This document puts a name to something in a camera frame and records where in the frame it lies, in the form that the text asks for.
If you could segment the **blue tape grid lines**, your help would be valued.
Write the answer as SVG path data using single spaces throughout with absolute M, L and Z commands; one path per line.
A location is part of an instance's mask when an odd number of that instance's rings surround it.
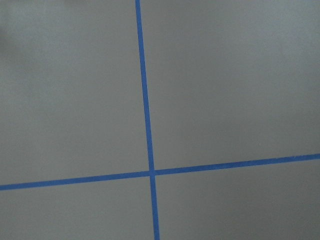
M 3 0 L 3 240 L 317 240 L 317 0 Z

